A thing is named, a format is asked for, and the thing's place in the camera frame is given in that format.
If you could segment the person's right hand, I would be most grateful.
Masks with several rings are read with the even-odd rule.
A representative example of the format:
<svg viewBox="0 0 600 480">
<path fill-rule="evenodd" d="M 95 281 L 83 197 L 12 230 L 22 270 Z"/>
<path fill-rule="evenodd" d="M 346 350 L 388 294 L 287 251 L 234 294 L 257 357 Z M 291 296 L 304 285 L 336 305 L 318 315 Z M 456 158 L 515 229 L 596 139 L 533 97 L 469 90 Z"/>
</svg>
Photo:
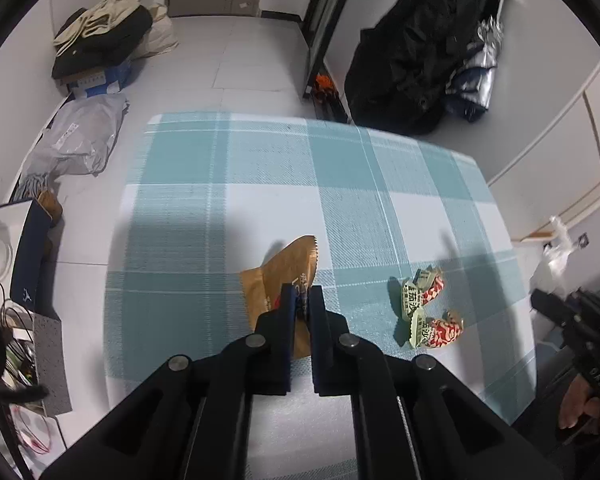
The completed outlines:
<svg viewBox="0 0 600 480">
<path fill-rule="evenodd" d="M 591 386 L 581 375 L 577 375 L 562 398 L 558 414 L 559 428 L 573 428 L 582 415 L 600 422 L 600 399 L 594 398 Z"/>
</svg>

